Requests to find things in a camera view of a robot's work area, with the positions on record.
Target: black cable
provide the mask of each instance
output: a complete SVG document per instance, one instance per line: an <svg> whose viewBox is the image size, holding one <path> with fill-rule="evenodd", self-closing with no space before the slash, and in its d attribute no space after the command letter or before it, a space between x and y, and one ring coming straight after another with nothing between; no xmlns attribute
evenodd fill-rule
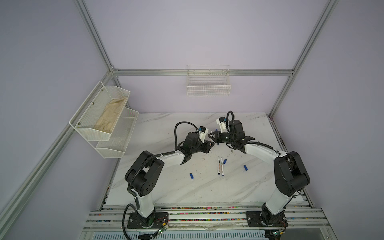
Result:
<svg viewBox="0 0 384 240"><path fill-rule="evenodd" d="M302 196L302 194L296 189L296 188L294 188L293 186L292 186L292 184L291 184L291 182L289 182L285 177L284 177L284 175L282 174L281 175L283 178L284 178L284 180L288 183L288 185L291 187L291 188L293 188L293 190L295 190L298 194L300 194L301 196Z"/></svg>
<svg viewBox="0 0 384 240"><path fill-rule="evenodd" d="M235 120L235 115L233 114L232 111L228 111L228 112L227 112L227 122L226 122L226 124L225 124L225 127L226 127L226 129L227 129L228 132L231 132L231 131L229 130L229 128L228 128L228 122L229 122L228 117L229 117L229 114L231 114L231 117L232 117L232 120L231 120L231 121L232 121L232 125L233 125L234 120Z"/></svg>
<svg viewBox="0 0 384 240"><path fill-rule="evenodd" d="M190 125L194 126L194 128L195 128L197 131L199 130L199 129L196 127L196 125L193 124L193 123L191 123L191 122L185 122L185 121L183 121L183 122L178 122L178 123L175 125L175 151L177 150L177 136L176 136L176 129L177 129L177 126L180 125L180 124L182 124L182 123L190 124Z"/></svg>
<svg viewBox="0 0 384 240"><path fill-rule="evenodd" d="M123 233L124 233L125 238L127 238L128 240L131 240L131 238L128 236L127 232L125 231L125 223L124 223L124 221L125 221L125 215L127 214L127 210L128 210L129 207L131 207L131 208L136 212L136 214L137 214L137 210L136 210L136 208L135 208L135 206L134 206L133 204L128 204L128 205L125 207L125 209L124 209L124 213L123 213L123 215L122 215L122 231L123 231Z"/></svg>
<svg viewBox="0 0 384 240"><path fill-rule="evenodd" d="M153 234L142 234L142 235L139 235L137 238L140 239L140 240L150 240L150 239L154 239L155 237L157 237L159 235L159 231L164 227L164 226L161 226L156 232L154 232Z"/></svg>

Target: metal rail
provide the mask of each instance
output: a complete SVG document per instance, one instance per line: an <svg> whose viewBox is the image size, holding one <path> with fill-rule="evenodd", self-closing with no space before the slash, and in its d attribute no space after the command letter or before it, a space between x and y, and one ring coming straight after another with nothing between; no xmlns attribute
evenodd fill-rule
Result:
<svg viewBox="0 0 384 240"><path fill-rule="evenodd" d="M103 43L101 42L101 38L99 36L99 33L96 30L95 24L92 20L91 14L89 13L88 7L84 0L74 0L77 8L79 9L81 18L83 19L85 26L87 27L89 34L91 35L91 38L93 42L95 43L95 46L101 56L101 59L103 60L105 66L112 71L113 66L111 64L111 61L109 60L108 54L105 51L105 47Z"/></svg>
<svg viewBox="0 0 384 240"><path fill-rule="evenodd" d="M206 73L205 70L194 70L194 73ZM222 73L220 70L211 70L212 74ZM187 69L115 69L116 76L187 76ZM292 76L292 69L232 69L228 71L231 76Z"/></svg>
<svg viewBox="0 0 384 240"><path fill-rule="evenodd" d="M101 81L103 84L106 84L111 78L112 72L108 71ZM79 118L83 114L85 109L88 107L100 89L101 84L99 87L94 88L94 90L88 95L80 107L81 111L78 111L75 119L77 117ZM64 130L60 133L58 138L49 148L48 152L45 153L38 165L35 167L23 185L19 188L12 200L5 207L4 211L0 214L0 239L2 239L7 234L10 228L16 222L16 219L22 213L25 206L33 196L33 193L39 185L40 181L49 171L50 167L54 164L57 156L65 147L73 132L74 129L69 124L67 124Z"/></svg>
<svg viewBox="0 0 384 240"><path fill-rule="evenodd" d="M273 105L271 112L269 113L269 116L272 118L275 114L277 109L279 108L281 102L283 101L284 97L286 96L289 88L292 86L293 81L296 79L297 74L299 73L301 67L303 66L305 60L307 59L310 51L313 48L313 45L315 44L316 40L319 38L320 32L323 30L325 23L331 16L331 13L333 12L334 8L336 7L339 0L329 0L327 5L325 6L323 12L321 13L319 19L317 20L317 23L315 27L312 30L312 33L310 37L307 40L307 43L305 44L303 50L301 51L301 54L299 58L296 61L295 67L293 68L294 74L292 76L289 76L287 81L285 82L283 89L281 90L279 96L276 99L275 104Z"/></svg>

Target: marble surface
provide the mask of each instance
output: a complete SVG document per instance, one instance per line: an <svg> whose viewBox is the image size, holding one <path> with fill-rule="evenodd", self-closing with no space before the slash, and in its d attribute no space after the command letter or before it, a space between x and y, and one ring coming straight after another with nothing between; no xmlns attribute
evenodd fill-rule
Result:
<svg viewBox="0 0 384 240"><path fill-rule="evenodd" d="M189 121L215 131L216 119L226 113L144 113L139 114L125 156L121 159L106 205L134 203L127 192L126 172L140 153L153 154L174 149L174 126ZM281 150L265 113L235 113L235 119L243 124L247 136ZM188 124L177 128L178 142L184 141L188 132L194 131ZM225 176L217 174L217 157L227 158ZM163 169L152 191L154 205L204 206L204 205L252 205L265 202L275 189L273 167L262 160L233 151L224 143L215 146L209 154L196 153L183 165ZM292 202L303 201L301 196Z"/></svg>

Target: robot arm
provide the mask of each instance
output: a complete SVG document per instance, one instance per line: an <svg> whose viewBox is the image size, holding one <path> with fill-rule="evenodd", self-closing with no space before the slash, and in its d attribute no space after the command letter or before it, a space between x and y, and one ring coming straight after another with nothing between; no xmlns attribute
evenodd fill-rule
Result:
<svg viewBox="0 0 384 240"><path fill-rule="evenodd" d="M264 225L273 225L280 219L284 207L292 199L293 194L310 183L301 157L296 152L277 151L269 145L250 141L254 138L245 136L241 122L227 121L227 118L217 119L220 131L212 132L208 137L214 142L225 142L228 147L253 155L273 166L276 189L269 200L263 204L261 215Z"/></svg>
<svg viewBox="0 0 384 240"><path fill-rule="evenodd" d="M310 183L304 164L296 152L277 151L269 145L252 142L254 138L245 135L239 120L233 120L233 115L231 121L227 121L227 118L219 118L217 123L220 131L212 132L208 137L214 142L225 142L228 147L251 154L273 166L276 189L270 199L263 204L260 219L265 226L278 223L284 207L292 199L293 194ZM196 129L196 132L188 133L184 142L176 145L175 151L157 155L148 151L142 152L126 173L128 192L135 198L137 217L144 228L150 227L154 221L155 208L151 191L161 170L164 167L186 163L193 153L209 153L214 146L213 142L205 140L208 129L202 126Z"/></svg>
<svg viewBox="0 0 384 240"><path fill-rule="evenodd" d="M127 190L135 198L137 218L144 228L150 227L154 221L156 211L151 192L161 170L186 163L193 153L208 153L214 143L205 140L207 133L208 129L202 126L196 132L188 133L185 141L177 146L176 151L157 155L144 151L125 174L125 180L129 183Z"/></svg>

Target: white wire basket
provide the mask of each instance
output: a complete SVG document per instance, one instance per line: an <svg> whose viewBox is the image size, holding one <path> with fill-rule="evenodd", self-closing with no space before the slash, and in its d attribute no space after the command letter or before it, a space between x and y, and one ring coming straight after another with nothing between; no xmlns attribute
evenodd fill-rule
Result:
<svg viewBox="0 0 384 240"><path fill-rule="evenodd" d="M95 149L103 158L121 158L125 154L139 112L124 108L109 141L99 141Z"/></svg>
<svg viewBox="0 0 384 240"><path fill-rule="evenodd" d="M112 132L114 131L115 125L112 127L111 132L103 132L97 129L94 129L96 122L99 120L101 115L104 112L106 105L113 99L119 99L126 97L124 105L128 101L130 91L116 87L116 86L104 86L97 93L96 97L92 100L92 103L85 110L84 114L80 117L80 120L75 126L71 126L78 132L80 135L85 138L87 141L109 141Z"/></svg>
<svg viewBox="0 0 384 240"><path fill-rule="evenodd" d="M108 127L108 132L94 129L108 103L114 99L125 98L123 102L120 102L122 106L125 106L130 94L128 90L116 86L104 86L102 82L99 82L96 87L100 87L100 85L100 90L83 115L79 120L76 120L76 116L79 116L80 107L71 118L70 125L87 140L103 158L121 158L124 156L129 140L131 139L139 112L121 107L120 111L116 110L113 114L108 114L108 116L113 116Z"/></svg>
<svg viewBox="0 0 384 240"><path fill-rule="evenodd" d="M187 96L229 96L229 65L188 65Z"/></svg>

